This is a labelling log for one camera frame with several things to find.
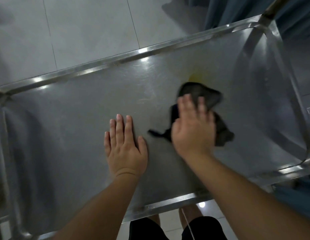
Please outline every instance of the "white cord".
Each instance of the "white cord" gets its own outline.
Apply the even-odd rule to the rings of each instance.
[[[183,212],[183,215],[184,215],[185,220],[186,220],[186,222],[187,222],[188,228],[189,228],[189,230],[190,230],[190,234],[192,234],[193,240],[195,240],[194,235],[193,235],[193,232],[192,232],[192,229],[190,228],[190,226],[189,226],[189,224],[188,224],[188,220],[187,220],[187,218],[186,218],[186,215],[185,215],[185,213],[184,213],[183,208],[181,209],[181,212]]]

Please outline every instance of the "curtain fold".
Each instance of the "curtain fold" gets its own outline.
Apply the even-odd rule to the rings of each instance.
[[[274,0],[188,0],[189,6],[208,7],[204,29],[262,14]],[[310,0],[290,0],[275,17],[281,36],[310,36]]]

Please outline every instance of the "leg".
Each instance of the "leg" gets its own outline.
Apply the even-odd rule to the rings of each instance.
[[[181,226],[183,229],[187,227],[187,222],[185,220],[184,214],[181,211],[181,209],[184,210],[185,216],[187,218],[188,223],[190,223],[192,220],[194,220],[197,217],[203,216],[203,214],[198,209],[197,205],[192,204],[188,206],[184,206],[183,208],[179,209],[179,219],[181,220]]]
[[[148,218],[149,218],[149,219],[151,219],[152,221],[156,222],[156,223],[157,223],[157,225],[159,225],[159,226],[160,226],[159,214],[149,216]]]

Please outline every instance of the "person's left hand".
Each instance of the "person's left hand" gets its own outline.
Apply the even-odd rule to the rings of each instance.
[[[110,130],[105,132],[104,146],[110,173],[115,178],[121,174],[132,174],[139,178],[147,167],[147,146],[142,136],[135,146],[132,117],[126,117],[125,132],[123,117],[118,114],[117,121],[110,120]]]

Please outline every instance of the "shorts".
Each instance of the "shorts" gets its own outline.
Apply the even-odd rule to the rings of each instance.
[[[227,240],[219,221],[210,216],[197,217],[189,223],[195,240]],[[181,234],[182,240],[193,240],[187,226]],[[132,221],[129,226],[129,240],[169,240],[161,227],[149,218]]]

